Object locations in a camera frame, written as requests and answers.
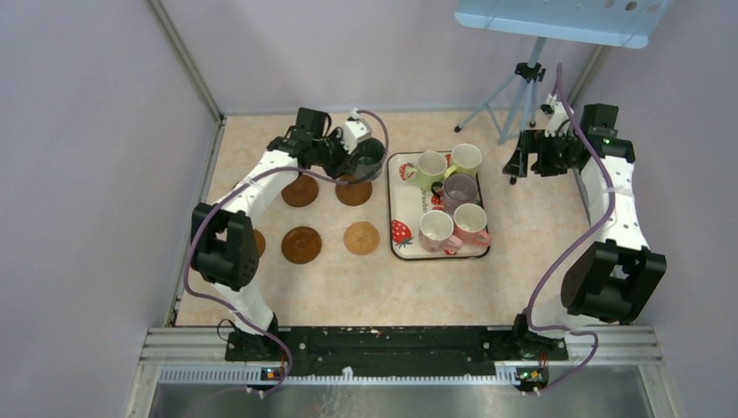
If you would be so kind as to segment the dark green mug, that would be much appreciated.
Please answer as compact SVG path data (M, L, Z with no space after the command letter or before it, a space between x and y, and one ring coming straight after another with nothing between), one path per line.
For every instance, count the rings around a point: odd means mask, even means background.
M375 180L381 173L385 150L376 138L360 142L349 156L346 173L362 181Z

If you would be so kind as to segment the woven rattan coaster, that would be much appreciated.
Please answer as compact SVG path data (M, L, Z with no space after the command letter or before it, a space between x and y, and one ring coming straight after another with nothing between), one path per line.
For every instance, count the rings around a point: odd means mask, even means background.
M373 224L365 221L348 226L343 236L346 249L358 256L373 253L378 248L379 241L378 229Z

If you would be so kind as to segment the dark brown round coaster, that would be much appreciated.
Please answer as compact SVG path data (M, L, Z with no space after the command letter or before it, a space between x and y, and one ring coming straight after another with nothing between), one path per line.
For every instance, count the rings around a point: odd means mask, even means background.
M305 207L310 205L319 195L317 181L308 175L299 175L281 191L284 202L291 207Z

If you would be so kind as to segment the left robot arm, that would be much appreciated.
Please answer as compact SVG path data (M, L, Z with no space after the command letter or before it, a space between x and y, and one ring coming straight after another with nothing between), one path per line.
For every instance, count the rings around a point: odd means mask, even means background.
M218 295L195 291L187 275L184 289L229 309L236 329L248 334L246 349L259 360L278 352L279 337L270 329L275 314L254 282L260 262L255 224L301 177L343 185L345 175L356 175L359 147L372 137L364 116L364 111L354 109L334 126L327 112L299 108L294 124L268 143L243 179L215 203L201 202L192 211L186 262Z

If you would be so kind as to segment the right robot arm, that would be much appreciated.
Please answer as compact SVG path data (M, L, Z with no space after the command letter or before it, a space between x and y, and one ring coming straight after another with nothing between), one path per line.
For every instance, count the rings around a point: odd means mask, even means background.
M634 145L614 124L618 107L588 104L578 125L568 108L549 97L541 106L549 121L541 130L521 131L503 168L512 182L529 172L551 177L574 172L593 233L590 246L569 267L560 290L558 329L529 324L530 308L518 314L510 335L513 352L532 359L564 329L592 322L629 325L641 313L667 271L664 255L651 250L636 211Z

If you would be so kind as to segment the dark brown wooden coaster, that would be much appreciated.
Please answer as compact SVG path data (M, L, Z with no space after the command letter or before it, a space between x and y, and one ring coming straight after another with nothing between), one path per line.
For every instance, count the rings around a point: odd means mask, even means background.
M351 175L344 175L339 180L347 182L346 185L335 186L335 193L340 203L346 206L361 206L371 198L373 191L371 182L365 181L349 185L349 181L355 180Z

